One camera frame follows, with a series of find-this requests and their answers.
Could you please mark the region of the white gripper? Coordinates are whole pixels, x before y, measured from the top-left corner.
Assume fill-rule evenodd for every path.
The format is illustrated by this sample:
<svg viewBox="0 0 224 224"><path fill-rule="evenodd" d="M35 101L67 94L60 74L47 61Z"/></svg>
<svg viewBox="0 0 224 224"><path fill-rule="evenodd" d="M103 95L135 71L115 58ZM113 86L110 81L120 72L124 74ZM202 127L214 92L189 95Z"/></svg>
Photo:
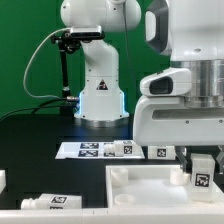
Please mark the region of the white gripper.
<svg viewBox="0 0 224 224"><path fill-rule="evenodd" d="M183 146L219 145L216 173L224 173L224 108L186 108L182 97L142 96L134 113L133 139L140 146L176 146L184 173L191 172L191 163Z"/></svg>

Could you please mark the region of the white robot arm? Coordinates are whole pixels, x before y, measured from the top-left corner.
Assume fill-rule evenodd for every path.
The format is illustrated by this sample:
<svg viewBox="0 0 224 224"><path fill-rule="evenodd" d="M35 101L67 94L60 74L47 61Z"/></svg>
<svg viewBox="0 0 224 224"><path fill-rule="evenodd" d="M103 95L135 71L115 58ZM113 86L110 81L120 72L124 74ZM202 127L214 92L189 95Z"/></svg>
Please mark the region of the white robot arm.
<svg viewBox="0 0 224 224"><path fill-rule="evenodd" d="M224 0L63 0L61 19L81 41L85 86L78 118L115 121L122 69L104 36L125 33L137 70L133 139L148 146L224 145Z"/></svg>

